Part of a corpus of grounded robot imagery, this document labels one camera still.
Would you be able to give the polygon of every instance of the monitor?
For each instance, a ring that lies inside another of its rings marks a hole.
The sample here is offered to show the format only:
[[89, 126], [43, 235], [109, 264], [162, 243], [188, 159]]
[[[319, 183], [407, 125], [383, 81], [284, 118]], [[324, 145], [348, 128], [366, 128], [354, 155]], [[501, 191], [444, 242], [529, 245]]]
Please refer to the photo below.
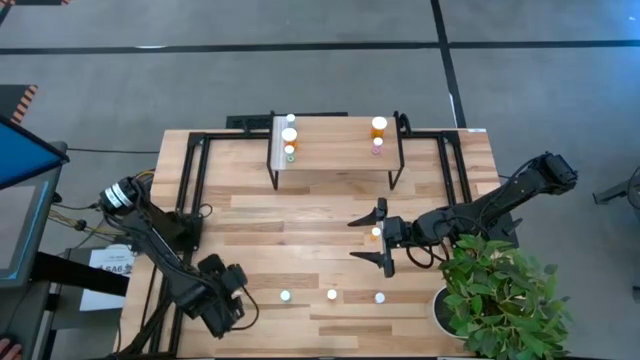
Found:
[[68, 161], [66, 154], [0, 115], [0, 190]]

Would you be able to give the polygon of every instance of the blue screen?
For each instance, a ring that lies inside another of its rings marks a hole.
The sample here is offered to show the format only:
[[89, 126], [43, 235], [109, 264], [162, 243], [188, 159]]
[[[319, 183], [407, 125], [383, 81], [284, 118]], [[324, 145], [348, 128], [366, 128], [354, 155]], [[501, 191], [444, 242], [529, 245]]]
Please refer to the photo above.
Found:
[[2, 184], [60, 161], [55, 153], [0, 123], [0, 188]]

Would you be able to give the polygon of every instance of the wooden tabletop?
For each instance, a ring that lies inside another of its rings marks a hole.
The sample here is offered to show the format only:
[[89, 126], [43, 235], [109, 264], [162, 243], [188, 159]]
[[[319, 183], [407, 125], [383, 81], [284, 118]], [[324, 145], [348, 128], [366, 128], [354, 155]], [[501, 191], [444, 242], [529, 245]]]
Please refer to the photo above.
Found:
[[[165, 132], [152, 200], [166, 211], [175, 206], [187, 136], [187, 131]], [[489, 139], [485, 132], [466, 130], [460, 130], [460, 138], [477, 197], [499, 185]], [[436, 269], [419, 269], [404, 251], [395, 251], [397, 273], [387, 279], [375, 265], [349, 256], [381, 248], [368, 236], [369, 227], [346, 226], [369, 213], [377, 197], [387, 197], [390, 215], [407, 221], [447, 204], [436, 142], [403, 143], [405, 173], [393, 192], [387, 174], [379, 171], [303, 171], [282, 178], [276, 193], [266, 171], [266, 140], [214, 141], [202, 199], [214, 211], [205, 220], [194, 263], [218, 253], [227, 264], [241, 264], [260, 319], [247, 331], [216, 340], [200, 319], [185, 317], [179, 357], [465, 354], [462, 342], [445, 335], [433, 319], [433, 297], [444, 286]], [[462, 199], [457, 182], [456, 194]], [[147, 257], [136, 259], [122, 312], [123, 344], [140, 329], [152, 269]], [[159, 284], [157, 276], [148, 313], [156, 305]], [[280, 301], [284, 289], [291, 292], [289, 304]], [[329, 289], [337, 290], [336, 300], [327, 299]], [[384, 304], [375, 304], [376, 292], [385, 294]], [[246, 297], [245, 304], [247, 314], [238, 326], [255, 315]], [[172, 314], [165, 321], [161, 349], [168, 346]]]
[[382, 150], [373, 154], [371, 120], [373, 117], [296, 117], [298, 147], [295, 161], [287, 162], [282, 130], [286, 118], [276, 116], [273, 121], [271, 142], [271, 169], [273, 170], [385, 170], [400, 169], [400, 152], [396, 119], [387, 118]]

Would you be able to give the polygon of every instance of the concrete floor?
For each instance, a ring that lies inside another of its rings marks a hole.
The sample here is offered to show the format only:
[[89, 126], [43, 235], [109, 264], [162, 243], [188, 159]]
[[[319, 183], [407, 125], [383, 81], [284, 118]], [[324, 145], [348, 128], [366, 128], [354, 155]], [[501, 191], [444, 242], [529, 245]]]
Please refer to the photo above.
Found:
[[[640, 4], [607, 0], [447, 0], [449, 41], [640, 39]], [[205, 45], [312, 41], [437, 41], [420, 0], [74, 0], [11, 9], [0, 48]], [[567, 347], [576, 356], [636, 359], [640, 224], [624, 200], [591, 193], [639, 165], [640, 48], [452, 50], [469, 127], [487, 128], [508, 175], [545, 150], [580, 171], [578, 187], [514, 212], [522, 248], [557, 263], [571, 296]], [[167, 128], [221, 128], [225, 116], [406, 112], [416, 127], [453, 127], [440, 52], [307, 51], [0, 56], [1, 84], [36, 84], [24, 126], [75, 147], [155, 150]], [[84, 205], [155, 155], [71, 153], [59, 192]], [[87, 219], [94, 219], [92, 214]], [[47, 227], [42, 249], [82, 234]], [[96, 240], [91, 245], [101, 245]], [[104, 356], [114, 329], [59, 335], [54, 359]]]

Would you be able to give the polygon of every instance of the potted plant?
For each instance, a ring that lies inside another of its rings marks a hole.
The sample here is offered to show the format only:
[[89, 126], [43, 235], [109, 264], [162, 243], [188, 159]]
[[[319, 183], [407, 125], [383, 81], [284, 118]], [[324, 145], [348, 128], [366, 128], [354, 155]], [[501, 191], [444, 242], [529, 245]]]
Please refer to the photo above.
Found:
[[440, 265], [447, 287], [434, 301], [445, 331], [465, 347], [497, 360], [554, 359], [567, 354], [568, 297], [554, 299], [557, 265], [542, 269], [505, 241], [463, 235]]

